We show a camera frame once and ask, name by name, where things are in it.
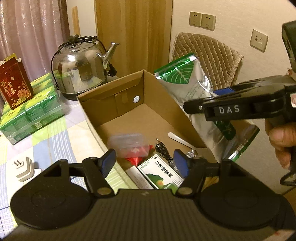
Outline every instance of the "beige wall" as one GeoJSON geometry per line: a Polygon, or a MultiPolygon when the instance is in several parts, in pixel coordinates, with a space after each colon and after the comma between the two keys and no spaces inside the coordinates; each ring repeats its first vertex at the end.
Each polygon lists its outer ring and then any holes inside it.
{"type": "MultiPolygon", "coordinates": [[[[244,55],[238,82],[286,74],[290,64],[281,39],[281,26],[293,20],[296,20],[296,9],[288,0],[174,0],[171,51],[179,32],[204,34],[244,55]],[[190,26],[190,11],[215,15],[215,30],[190,26]],[[265,53],[250,46],[253,29],[269,36],[265,53]]],[[[264,131],[264,121],[254,122],[261,131],[238,163],[274,191],[282,193],[287,188],[279,184],[279,179],[286,171],[275,158],[264,131]]]]}
{"type": "Polygon", "coordinates": [[[70,34],[74,35],[72,8],[77,6],[81,36],[96,36],[94,0],[67,0],[70,34]]]}

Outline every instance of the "white das lettering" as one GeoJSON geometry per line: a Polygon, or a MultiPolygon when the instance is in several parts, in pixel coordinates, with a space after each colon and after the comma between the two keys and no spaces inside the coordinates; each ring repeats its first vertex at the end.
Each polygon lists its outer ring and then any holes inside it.
{"type": "MultiPolygon", "coordinates": [[[[219,111],[220,111],[220,114],[224,114],[225,113],[225,110],[224,110],[223,107],[219,107],[219,111]]],[[[232,111],[234,111],[235,113],[238,113],[239,112],[239,106],[238,105],[235,105],[234,106],[234,110],[232,110],[230,108],[230,106],[227,106],[227,114],[232,113],[232,111]]]]}

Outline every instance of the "black disc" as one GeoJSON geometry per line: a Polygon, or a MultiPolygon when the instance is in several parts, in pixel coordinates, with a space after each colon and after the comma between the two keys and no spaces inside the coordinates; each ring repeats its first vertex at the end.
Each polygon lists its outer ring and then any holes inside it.
{"type": "Polygon", "coordinates": [[[91,204],[92,197],[84,188],[53,179],[22,187],[11,199],[11,211],[18,224],[56,229],[81,219],[91,204]]]}
{"type": "Polygon", "coordinates": [[[267,225],[279,211],[279,198],[256,179],[232,177],[206,188],[199,204],[206,215],[228,228],[267,225]]]}

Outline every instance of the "red packaging box with chinese text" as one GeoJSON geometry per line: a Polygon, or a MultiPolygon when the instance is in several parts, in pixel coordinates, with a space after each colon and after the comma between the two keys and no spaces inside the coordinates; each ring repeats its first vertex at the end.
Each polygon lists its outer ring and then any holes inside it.
{"type": "Polygon", "coordinates": [[[33,98],[21,59],[11,58],[0,66],[0,91],[12,110],[33,98]]]}

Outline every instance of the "kettle spout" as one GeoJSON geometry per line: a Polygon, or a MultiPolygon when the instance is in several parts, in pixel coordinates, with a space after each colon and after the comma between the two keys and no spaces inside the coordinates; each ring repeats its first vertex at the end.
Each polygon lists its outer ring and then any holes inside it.
{"type": "Polygon", "coordinates": [[[111,47],[108,49],[107,53],[102,56],[104,69],[106,69],[108,67],[108,64],[110,63],[110,60],[112,59],[112,56],[114,54],[114,51],[115,51],[117,45],[120,45],[120,44],[111,43],[111,47]]]}

